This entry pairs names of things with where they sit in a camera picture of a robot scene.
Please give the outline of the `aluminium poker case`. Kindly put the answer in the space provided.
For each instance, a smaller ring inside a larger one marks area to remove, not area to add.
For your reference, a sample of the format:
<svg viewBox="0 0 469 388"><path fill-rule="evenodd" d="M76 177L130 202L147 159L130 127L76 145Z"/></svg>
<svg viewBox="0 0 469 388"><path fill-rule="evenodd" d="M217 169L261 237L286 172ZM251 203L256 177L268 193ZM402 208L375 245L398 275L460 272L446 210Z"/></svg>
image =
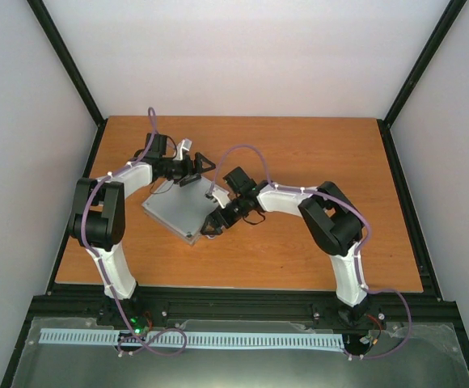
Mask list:
<svg viewBox="0 0 469 388"><path fill-rule="evenodd" d="M192 246L201 237L205 218L217 207L205 196L210 184L205 177L183 187L165 181L142 203L142 208L146 215Z"/></svg>

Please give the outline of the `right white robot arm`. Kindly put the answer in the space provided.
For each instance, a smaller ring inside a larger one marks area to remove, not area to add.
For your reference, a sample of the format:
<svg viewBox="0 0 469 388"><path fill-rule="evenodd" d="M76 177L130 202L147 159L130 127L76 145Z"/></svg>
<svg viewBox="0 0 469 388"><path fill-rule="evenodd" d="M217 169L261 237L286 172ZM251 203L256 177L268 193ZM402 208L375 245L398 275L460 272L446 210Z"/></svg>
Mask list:
<svg viewBox="0 0 469 388"><path fill-rule="evenodd" d="M344 193L333 183L298 188L278 183L231 185L234 198L215 188L205 196L218 206L205 217L200 232L216 237L251 212L284 213L300 217L317 247L331 260L336 279L337 314L347 327L354 327L369 308L363 276L361 248L366 241L362 230L368 224Z"/></svg>

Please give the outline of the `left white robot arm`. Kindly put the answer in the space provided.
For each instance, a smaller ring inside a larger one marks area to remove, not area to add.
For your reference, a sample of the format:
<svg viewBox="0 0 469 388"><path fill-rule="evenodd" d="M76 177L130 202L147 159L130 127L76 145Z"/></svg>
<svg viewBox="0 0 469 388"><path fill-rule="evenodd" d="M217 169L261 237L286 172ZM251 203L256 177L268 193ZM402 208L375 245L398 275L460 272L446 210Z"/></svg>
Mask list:
<svg viewBox="0 0 469 388"><path fill-rule="evenodd" d="M203 154L180 151L175 157L149 152L128 161L118 171L98 179L81 178L75 188L69 234L94 260L104 292L120 301L115 314L126 325L135 325L144 315L143 304L133 298L137 282L129 270L122 240L125 235L125 201L138 190L165 179L160 189L143 203L155 220L193 244L201 224L213 206L199 197L208 185L202 175L215 169Z"/></svg>

